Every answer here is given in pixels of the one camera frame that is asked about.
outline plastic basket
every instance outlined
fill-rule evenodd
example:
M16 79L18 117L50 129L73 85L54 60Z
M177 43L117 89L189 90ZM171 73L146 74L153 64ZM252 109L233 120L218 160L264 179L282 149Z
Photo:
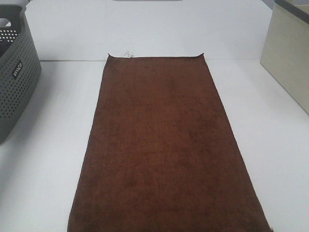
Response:
M41 75L41 65L25 16L25 7L0 4L0 41L13 42L0 57L0 143L9 135L29 102Z

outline brown towel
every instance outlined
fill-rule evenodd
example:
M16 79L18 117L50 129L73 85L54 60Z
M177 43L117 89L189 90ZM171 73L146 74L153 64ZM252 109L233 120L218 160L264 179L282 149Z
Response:
M68 231L271 231L203 55L109 56Z

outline white table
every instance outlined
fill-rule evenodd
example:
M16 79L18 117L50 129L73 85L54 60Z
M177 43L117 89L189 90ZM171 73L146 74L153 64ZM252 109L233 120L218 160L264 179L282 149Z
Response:
M260 0L34 0L26 13L40 59L57 61L0 146L0 231L66 231L104 61L126 51L204 52L269 224L308 231L309 116L259 63Z

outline basket handle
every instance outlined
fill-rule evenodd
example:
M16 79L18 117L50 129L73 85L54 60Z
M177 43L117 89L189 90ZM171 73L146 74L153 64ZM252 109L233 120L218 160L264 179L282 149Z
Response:
M7 18L11 22L9 28L21 31L21 20L24 18L25 8L21 5L4 4L0 5L0 18Z

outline beige box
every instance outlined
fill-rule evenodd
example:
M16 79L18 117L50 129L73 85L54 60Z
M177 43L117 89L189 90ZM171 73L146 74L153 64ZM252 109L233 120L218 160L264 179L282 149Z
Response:
M309 114L309 5L275 2L261 64Z

